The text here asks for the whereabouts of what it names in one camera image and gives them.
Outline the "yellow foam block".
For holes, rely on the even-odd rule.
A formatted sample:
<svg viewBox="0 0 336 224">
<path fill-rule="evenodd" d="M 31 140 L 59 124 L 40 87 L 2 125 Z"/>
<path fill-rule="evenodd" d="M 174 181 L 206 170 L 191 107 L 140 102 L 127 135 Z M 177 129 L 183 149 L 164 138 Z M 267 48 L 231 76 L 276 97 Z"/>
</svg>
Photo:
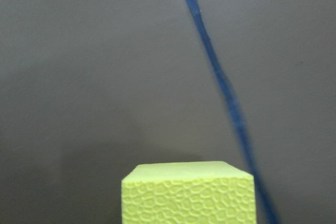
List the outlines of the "yellow foam block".
<svg viewBox="0 0 336 224">
<path fill-rule="evenodd" d="M 256 223 L 253 175 L 223 161 L 138 165 L 121 182 L 122 223 Z"/>
</svg>

